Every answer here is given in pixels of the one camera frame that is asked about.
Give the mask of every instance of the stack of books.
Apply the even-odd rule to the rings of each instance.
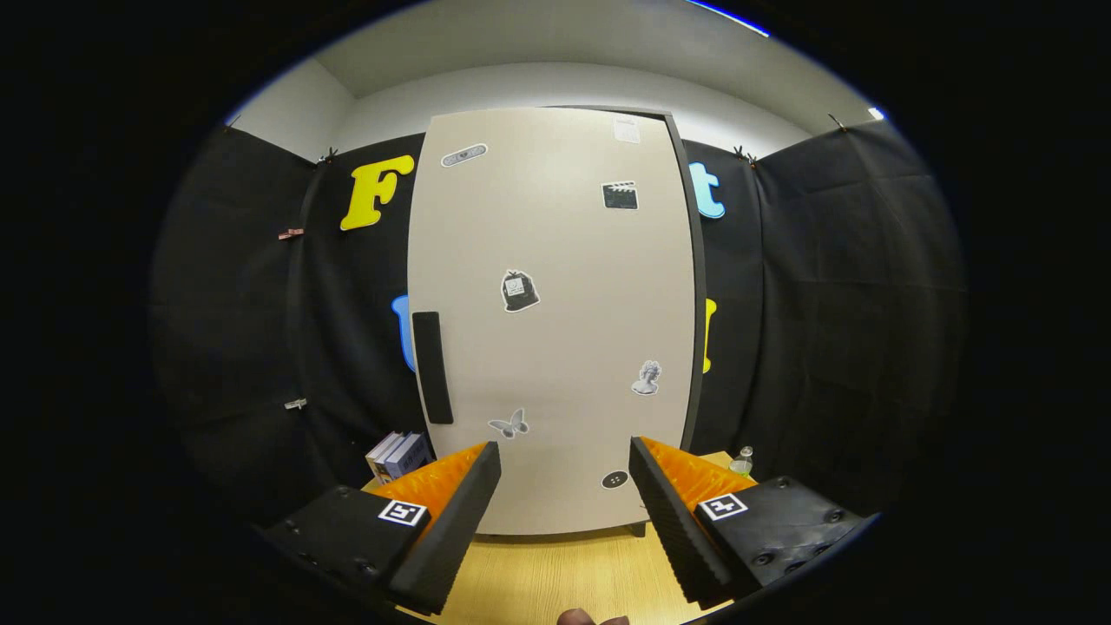
[[[367,454],[367,464],[379,484],[389,484],[402,475],[432,462],[432,452],[421,433],[391,433]]]

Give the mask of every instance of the yellow letter f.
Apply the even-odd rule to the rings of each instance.
[[[348,208],[347,216],[340,221],[340,230],[378,223],[382,218],[382,211],[374,209],[374,198],[381,198],[383,205],[389,203],[393,199],[393,192],[398,190],[398,174],[394,171],[404,175],[412,171],[414,165],[413,157],[407,154],[364,164],[352,171],[354,191],[351,192],[351,205]]]

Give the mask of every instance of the clip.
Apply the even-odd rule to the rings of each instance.
[[[741,152],[744,149],[743,145],[737,145],[733,148],[733,153],[737,154],[737,160],[748,161],[749,167],[752,169],[757,168],[757,159],[752,155],[752,152]]]
[[[845,128],[844,125],[842,125],[842,124],[841,124],[841,122],[840,122],[840,121],[838,121],[835,117],[833,117],[833,113],[831,113],[831,112],[828,112],[828,113],[825,113],[825,114],[830,115],[830,119],[832,119],[832,120],[833,120],[833,122],[838,124],[838,128],[840,128],[840,129],[841,129],[841,132],[848,132],[848,131],[849,131],[849,129],[848,129],[848,128]]]
[[[236,115],[236,119],[231,120],[231,123],[229,123],[229,124],[224,125],[224,127],[223,127],[223,133],[224,133],[224,134],[227,134],[227,133],[228,133],[228,131],[229,131],[229,130],[231,130],[231,127],[232,127],[232,125],[234,125],[234,124],[236,124],[236,122],[237,122],[237,121],[239,121],[239,118],[241,118],[241,117],[243,117],[243,114],[242,114],[242,113],[240,113],[240,114],[237,114],[237,115]]]
[[[317,164],[320,164],[321,162],[327,162],[327,163],[331,164],[332,159],[338,153],[340,153],[339,150],[337,150],[336,148],[329,145],[328,147],[328,155],[322,155],[322,157],[318,158],[317,159]]]

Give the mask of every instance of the finger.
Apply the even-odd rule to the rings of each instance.
[[[560,614],[556,625],[594,625],[594,619],[582,608],[577,607]]]

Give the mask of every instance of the ceiling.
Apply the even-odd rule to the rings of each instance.
[[[356,98],[481,65],[568,61],[709,87],[810,133],[871,120],[872,105],[777,41],[684,0],[430,0],[317,54]]]

